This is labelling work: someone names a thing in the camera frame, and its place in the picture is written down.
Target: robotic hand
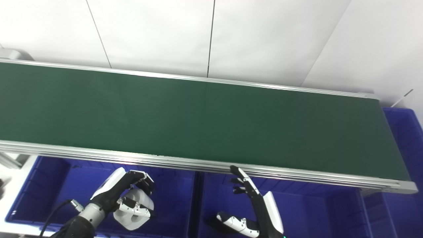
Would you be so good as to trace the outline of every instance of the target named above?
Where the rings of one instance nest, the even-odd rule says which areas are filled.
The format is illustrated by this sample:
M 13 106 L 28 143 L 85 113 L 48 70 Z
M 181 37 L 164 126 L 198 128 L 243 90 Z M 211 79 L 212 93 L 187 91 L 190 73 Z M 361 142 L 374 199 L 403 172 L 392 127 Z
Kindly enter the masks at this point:
M 121 194 L 129 189 L 123 197 Z M 72 200 L 79 215 L 64 224 L 52 238 L 93 238 L 94 231 L 110 212 L 128 230 L 135 230 L 155 216 L 154 204 L 148 197 L 154 190 L 154 181 L 143 171 L 124 168 L 115 170 L 97 189 L 90 203 L 83 208 Z
M 253 204 L 257 222 L 219 212 L 216 218 L 235 232 L 252 238 L 283 238 L 283 226 L 272 192 L 262 196 L 251 178 L 240 168 L 231 166 L 231 173 L 238 176 L 231 182 L 242 185 L 234 187 L 234 194 L 247 194 Z

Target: blue plastic bin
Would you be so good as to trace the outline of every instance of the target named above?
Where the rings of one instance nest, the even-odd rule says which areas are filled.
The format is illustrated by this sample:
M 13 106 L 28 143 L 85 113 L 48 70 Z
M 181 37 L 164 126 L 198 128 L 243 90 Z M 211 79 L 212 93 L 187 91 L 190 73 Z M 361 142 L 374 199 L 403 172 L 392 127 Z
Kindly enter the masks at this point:
M 233 175 L 204 174 L 199 238 L 245 238 L 223 234 L 208 225 L 217 212 L 256 220 L 246 194 L 233 194 Z M 252 178 L 262 194 L 272 191 L 287 238 L 370 238 L 370 228 L 357 188 Z
M 119 167 L 150 174 L 156 182 L 151 199 L 157 217 L 130 232 L 109 214 L 98 227 L 97 235 L 186 238 L 195 172 L 176 169 L 39 157 L 6 220 L 42 227 L 52 209 L 65 199 L 76 199 L 87 205 L 95 190 Z M 57 231 L 75 215 L 76 210 L 66 205 L 54 217 L 49 230 Z
M 411 180 L 413 195 L 378 193 L 365 197 L 374 238 L 423 238 L 423 131 L 414 111 L 383 108 Z

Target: metal rail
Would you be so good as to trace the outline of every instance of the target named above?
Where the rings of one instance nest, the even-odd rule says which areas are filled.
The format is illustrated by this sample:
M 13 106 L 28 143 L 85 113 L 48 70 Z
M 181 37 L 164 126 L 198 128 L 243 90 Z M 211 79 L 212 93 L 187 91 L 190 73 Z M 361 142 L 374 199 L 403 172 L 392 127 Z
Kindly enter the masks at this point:
M 18 161 L 14 160 L 9 155 L 0 152 L 0 164 L 6 166 L 9 169 L 20 169 L 22 168 L 22 164 Z
M 4 140 L 0 140 L 0 151 L 22 153 L 27 155 L 43 155 L 90 161 L 136 164 L 171 169 L 196 170 L 202 172 L 229 173 L 228 168 L 232 165 L 232 163 L 227 162 Z M 352 186 L 372 189 L 375 191 L 404 194 L 412 194 L 418 191 L 416 185 L 411 181 L 252 164 L 235 165 L 241 167 L 247 174 L 256 177 Z

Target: green conveyor belt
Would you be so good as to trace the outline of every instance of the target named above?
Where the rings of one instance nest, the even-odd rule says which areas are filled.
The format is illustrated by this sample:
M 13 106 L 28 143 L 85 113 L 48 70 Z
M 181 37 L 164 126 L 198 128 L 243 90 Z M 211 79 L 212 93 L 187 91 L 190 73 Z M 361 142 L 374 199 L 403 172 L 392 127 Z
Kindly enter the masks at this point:
M 0 140 L 409 180 L 378 100 L 0 63 Z

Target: white wall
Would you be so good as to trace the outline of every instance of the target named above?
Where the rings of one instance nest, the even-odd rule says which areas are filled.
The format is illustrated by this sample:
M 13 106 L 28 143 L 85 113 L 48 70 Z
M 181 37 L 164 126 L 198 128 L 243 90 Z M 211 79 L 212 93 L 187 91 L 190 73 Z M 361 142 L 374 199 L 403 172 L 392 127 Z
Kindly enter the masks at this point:
M 383 105 L 414 89 L 399 105 L 423 122 L 422 12 L 419 0 L 0 0 L 0 45 L 37 61 L 374 92 Z

